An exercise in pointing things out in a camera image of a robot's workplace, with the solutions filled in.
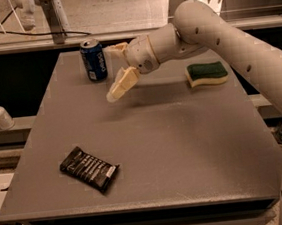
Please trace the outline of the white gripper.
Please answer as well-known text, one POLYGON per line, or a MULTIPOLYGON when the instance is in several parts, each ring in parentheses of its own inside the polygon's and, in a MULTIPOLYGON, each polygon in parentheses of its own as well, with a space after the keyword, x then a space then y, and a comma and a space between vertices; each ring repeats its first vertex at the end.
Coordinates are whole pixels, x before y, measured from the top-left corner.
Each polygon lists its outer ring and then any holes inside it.
POLYGON ((121 42, 117 45, 109 45, 103 49, 103 52, 113 58, 125 57, 130 65, 129 68, 121 67, 118 71, 106 95, 106 100, 110 103, 118 101, 138 83, 140 72, 149 74, 159 68, 159 62, 154 55, 148 36, 138 36, 129 44, 121 42))

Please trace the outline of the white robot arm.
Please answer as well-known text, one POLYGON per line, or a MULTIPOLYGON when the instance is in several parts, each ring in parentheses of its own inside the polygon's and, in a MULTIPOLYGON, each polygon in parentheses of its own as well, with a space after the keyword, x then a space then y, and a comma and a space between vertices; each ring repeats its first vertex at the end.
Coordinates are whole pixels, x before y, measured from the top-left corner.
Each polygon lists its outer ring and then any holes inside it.
MULTIPOLYGON (((107 94, 109 102, 120 99, 140 75, 155 71, 160 64, 196 56, 209 48, 282 113, 282 50, 229 25, 198 0, 180 4, 173 20, 146 36, 110 48, 128 67, 118 71, 107 94)), ((282 182, 280 196, 282 225, 282 182)))

